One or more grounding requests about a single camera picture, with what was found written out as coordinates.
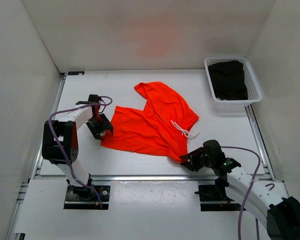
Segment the orange shorts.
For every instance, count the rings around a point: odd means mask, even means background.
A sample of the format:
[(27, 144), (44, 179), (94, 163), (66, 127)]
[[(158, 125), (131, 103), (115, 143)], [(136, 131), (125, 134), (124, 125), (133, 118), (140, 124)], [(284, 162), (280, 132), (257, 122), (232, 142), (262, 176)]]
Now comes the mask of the orange shorts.
[(144, 109), (116, 106), (113, 133), (106, 133), (100, 145), (182, 163), (180, 157), (188, 153), (190, 130), (199, 116), (163, 82), (141, 82), (134, 90), (146, 100)]

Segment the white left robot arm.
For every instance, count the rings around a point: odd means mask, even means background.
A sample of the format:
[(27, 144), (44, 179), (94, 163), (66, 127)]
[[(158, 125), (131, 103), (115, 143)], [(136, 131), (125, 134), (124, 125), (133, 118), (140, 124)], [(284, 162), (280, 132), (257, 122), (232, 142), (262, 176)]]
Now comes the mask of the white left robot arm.
[(103, 141), (105, 133), (114, 133), (114, 127), (103, 110), (113, 102), (109, 96), (90, 94), (87, 101), (78, 101), (74, 108), (52, 113), (44, 123), (41, 155), (57, 166), (66, 176), (70, 189), (85, 201), (101, 197), (93, 178), (80, 160), (78, 130), (86, 125), (93, 138)]

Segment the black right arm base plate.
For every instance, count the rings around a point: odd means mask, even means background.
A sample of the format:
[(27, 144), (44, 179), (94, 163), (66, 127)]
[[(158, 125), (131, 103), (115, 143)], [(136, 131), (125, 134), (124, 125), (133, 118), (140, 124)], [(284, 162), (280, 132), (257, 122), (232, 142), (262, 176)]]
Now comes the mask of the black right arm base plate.
[(219, 194), (214, 185), (199, 185), (195, 192), (199, 196), (201, 212), (237, 212), (241, 205)]

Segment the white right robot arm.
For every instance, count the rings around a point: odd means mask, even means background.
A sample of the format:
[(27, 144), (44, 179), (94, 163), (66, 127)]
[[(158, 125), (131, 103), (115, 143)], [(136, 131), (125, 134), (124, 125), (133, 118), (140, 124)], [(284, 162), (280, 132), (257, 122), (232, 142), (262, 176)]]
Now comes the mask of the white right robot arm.
[(231, 199), (261, 223), (272, 240), (300, 240), (300, 202), (284, 197), (256, 180), (233, 158), (226, 157), (216, 140), (180, 156), (181, 165), (192, 172), (210, 168), (217, 176), (214, 193), (220, 200)]

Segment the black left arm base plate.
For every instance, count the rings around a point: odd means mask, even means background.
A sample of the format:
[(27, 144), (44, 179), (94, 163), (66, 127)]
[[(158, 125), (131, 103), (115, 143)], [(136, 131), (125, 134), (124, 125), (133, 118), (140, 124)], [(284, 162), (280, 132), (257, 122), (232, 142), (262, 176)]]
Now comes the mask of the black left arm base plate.
[(108, 210), (111, 193), (110, 185), (94, 185), (93, 190), (77, 186), (67, 186), (63, 208), (65, 210)]

